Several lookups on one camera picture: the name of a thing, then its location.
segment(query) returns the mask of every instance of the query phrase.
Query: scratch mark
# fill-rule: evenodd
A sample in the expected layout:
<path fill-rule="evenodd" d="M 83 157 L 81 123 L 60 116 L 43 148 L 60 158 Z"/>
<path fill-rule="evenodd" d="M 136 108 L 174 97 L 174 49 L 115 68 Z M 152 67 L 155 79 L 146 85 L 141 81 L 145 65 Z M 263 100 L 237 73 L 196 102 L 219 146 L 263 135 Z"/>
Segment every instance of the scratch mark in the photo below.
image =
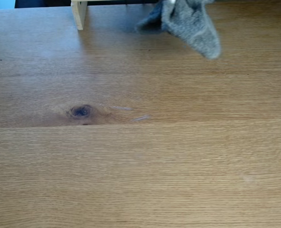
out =
<path fill-rule="evenodd" d="M 150 115 L 143 115 L 142 117 L 133 119 L 132 121 L 146 120 L 146 119 L 149 119 L 149 118 L 150 118 Z"/>
<path fill-rule="evenodd" d="M 126 110 L 126 111 L 131 111 L 131 110 L 133 110 L 133 108 L 119 107 L 119 106 L 113 106 L 112 108 L 117 108 L 117 109 Z"/>
<path fill-rule="evenodd" d="M 251 176 L 242 176 L 243 180 L 246 182 L 246 183 L 254 183 L 256 182 L 255 179 Z"/>

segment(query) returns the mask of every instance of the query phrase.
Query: gray sock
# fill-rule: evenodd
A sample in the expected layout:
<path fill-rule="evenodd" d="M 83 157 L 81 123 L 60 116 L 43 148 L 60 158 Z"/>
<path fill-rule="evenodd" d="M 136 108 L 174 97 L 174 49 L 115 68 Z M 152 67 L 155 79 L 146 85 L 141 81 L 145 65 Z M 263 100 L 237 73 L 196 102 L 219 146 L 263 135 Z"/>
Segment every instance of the gray sock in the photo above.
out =
<path fill-rule="evenodd" d="M 209 2 L 213 0 L 176 0 L 175 3 L 160 0 L 136 29 L 140 33 L 168 31 L 206 58 L 217 58 L 221 53 L 221 45 L 205 10 Z"/>

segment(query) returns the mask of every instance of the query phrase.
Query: wooden stand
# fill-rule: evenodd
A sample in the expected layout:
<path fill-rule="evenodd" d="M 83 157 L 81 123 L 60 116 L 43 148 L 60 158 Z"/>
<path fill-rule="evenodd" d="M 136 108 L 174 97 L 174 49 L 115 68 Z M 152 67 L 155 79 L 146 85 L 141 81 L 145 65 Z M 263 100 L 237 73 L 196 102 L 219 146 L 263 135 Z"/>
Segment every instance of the wooden stand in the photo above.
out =
<path fill-rule="evenodd" d="M 87 3 L 88 2 L 84 0 L 71 1 L 72 12 L 78 30 L 84 29 L 84 18 L 87 11 Z"/>

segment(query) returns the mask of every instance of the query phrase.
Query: wood grain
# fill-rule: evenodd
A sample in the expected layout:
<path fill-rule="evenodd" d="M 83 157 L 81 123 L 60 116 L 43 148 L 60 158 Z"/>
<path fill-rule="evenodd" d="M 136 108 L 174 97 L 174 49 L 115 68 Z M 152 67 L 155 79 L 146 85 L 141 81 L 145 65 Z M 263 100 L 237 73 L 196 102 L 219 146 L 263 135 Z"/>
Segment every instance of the wood grain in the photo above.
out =
<path fill-rule="evenodd" d="M 281 120 L 0 129 L 0 228 L 281 228 Z"/>
<path fill-rule="evenodd" d="M 0 10 L 0 228 L 281 228 L 281 0 L 209 5 L 215 61 L 150 9 Z"/>
<path fill-rule="evenodd" d="M 150 9 L 89 7 L 82 32 L 70 8 L 1 10 L 0 127 L 281 118 L 281 1 L 209 5 L 216 61 L 136 34 Z M 94 114 L 67 115 L 81 105 Z"/>

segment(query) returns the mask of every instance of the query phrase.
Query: wooden tabletop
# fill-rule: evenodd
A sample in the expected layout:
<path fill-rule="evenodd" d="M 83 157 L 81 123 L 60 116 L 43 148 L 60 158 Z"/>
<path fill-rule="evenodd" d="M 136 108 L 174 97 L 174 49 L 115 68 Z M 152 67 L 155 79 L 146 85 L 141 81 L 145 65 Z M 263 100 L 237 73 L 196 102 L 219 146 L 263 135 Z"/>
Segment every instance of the wooden tabletop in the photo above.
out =
<path fill-rule="evenodd" d="M 213 61 L 150 9 L 0 10 L 0 228 L 281 228 L 281 0 L 209 5 Z"/>

